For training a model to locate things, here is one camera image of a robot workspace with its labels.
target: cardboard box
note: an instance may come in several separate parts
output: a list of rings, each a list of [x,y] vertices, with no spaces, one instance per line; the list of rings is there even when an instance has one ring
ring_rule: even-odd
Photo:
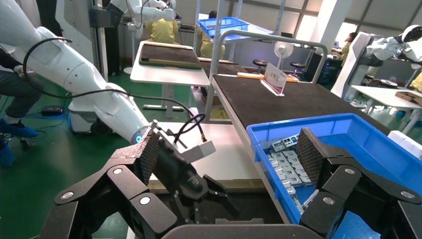
[[[396,97],[422,106],[422,97],[412,92],[396,92]]]

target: green floor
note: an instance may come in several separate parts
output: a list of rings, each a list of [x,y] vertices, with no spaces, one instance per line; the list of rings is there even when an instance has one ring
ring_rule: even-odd
[[[127,75],[110,77],[109,81],[132,93],[161,95],[160,85],[136,84]],[[66,93],[51,83],[46,83],[46,90],[63,95]],[[176,100],[187,104],[188,90],[188,87],[176,87]],[[4,101],[5,97],[2,96],[0,106]],[[135,101],[140,108],[143,104],[159,104],[150,100]],[[33,110],[62,103],[61,100],[43,96]],[[164,112],[143,113],[148,120],[166,120]],[[188,118],[186,113],[174,113],[174,116],[173,121],[177,122]],[[390,115],[388,110],[374,112],[371,116],[393,130],[402,130],[407,120]],[[32,128],[61,122],[62,119],[24,120],[24,124]],[[20,148],[18,140],[12,140],[9,144],[16,155],[16,163],[10,168],[0,167],[0,239],[29,239],[38,235],[58,192],[98,171],[115,149],[128,146],[128,142],[118,136],[76,137],[69,132],[67,120],[57,127],[43,130],[47,134],[41,139],[32,140],[31,148],[27,151]],[[421,130],[414,128],[409,136],[422,143]],[[127,225],[121,217],[113,215],[94,238],[125,239],[126,232]]]

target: white pillar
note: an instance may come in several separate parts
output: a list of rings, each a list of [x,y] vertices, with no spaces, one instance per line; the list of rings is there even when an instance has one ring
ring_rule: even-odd
[[[323,0],[311,41],[320,42],[331,49],[351,4],[352,0]]]

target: blue shoe cover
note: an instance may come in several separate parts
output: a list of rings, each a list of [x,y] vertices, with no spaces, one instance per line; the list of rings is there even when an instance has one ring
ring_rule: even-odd
[[[397,111],[396,116],[397,117],[404,117],[406,115],[406,111]]]
[[[7,124],[4,119],[0,119],[0,132],[22,138],[34,138],[39,136],[38,132],[29,127],[24,126],[20,121],[16,124],[16,126],[13,126]]]
[[[0,141],[0,166],[12,166],[14,154],[4,140]]]

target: yellow shirt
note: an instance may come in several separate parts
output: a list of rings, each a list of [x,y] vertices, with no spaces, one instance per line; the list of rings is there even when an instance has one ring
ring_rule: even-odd
[[[155,22],[149,22],[145,26],[151,34],[149,41],[173,44],[176,41],[176,34],[179,32],[177,21],[166,21],[160,19]]]
[[[198,38],[202,41],[201,46],[201,57],[204,58],[212,58],[212,49],[214,47],[214,43],[211,41],[211,37],[208,36],[201,27],[197,26],[198,28]],[[221,46],[221,55],[220,59],[223,59],[225,52],[225,46]]]
[[[412,81],[410,86],[422,91],[422,72]]]
[[[343,63],[341,64],[342,67],[346,63],[347,55],[349,54],[350,44],[351,44],[350,42],[347,42],[346,45],[344,45],[343,48],[341,49],[341,58],[343,60]]]

